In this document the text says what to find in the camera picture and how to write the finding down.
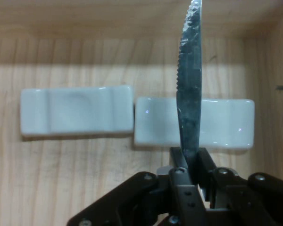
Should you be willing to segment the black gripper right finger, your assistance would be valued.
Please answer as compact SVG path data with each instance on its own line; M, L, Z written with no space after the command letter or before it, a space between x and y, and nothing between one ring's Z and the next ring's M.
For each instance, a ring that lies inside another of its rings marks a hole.
M244 226L283 226L283 180L262 172L243 179L217 167L205 148L198 151L197 179L212 209L228 209Z

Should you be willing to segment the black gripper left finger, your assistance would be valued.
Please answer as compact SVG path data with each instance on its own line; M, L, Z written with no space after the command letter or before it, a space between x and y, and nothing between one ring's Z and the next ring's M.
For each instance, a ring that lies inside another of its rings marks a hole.
M196 152L171 148L174 167L155 175L139 172L69 219L69 226L205 226L206 210L196 186Z

